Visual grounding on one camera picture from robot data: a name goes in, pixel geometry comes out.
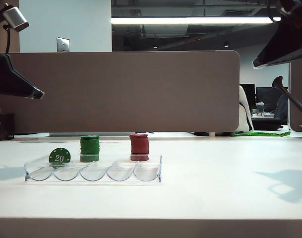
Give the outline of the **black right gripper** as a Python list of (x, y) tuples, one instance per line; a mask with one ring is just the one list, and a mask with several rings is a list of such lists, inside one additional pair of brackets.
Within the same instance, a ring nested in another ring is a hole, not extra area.
[(265, 48), (253, 61), (262, 68), (302, 58), (302, 0), (281, 0), (281, 21)]

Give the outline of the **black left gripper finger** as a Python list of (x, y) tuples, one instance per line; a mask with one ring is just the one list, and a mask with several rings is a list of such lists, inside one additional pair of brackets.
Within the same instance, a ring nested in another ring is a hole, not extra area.
[(16, 71), (10, 55), (0, 54), (0, 94), (41, 99), (45, 93)]

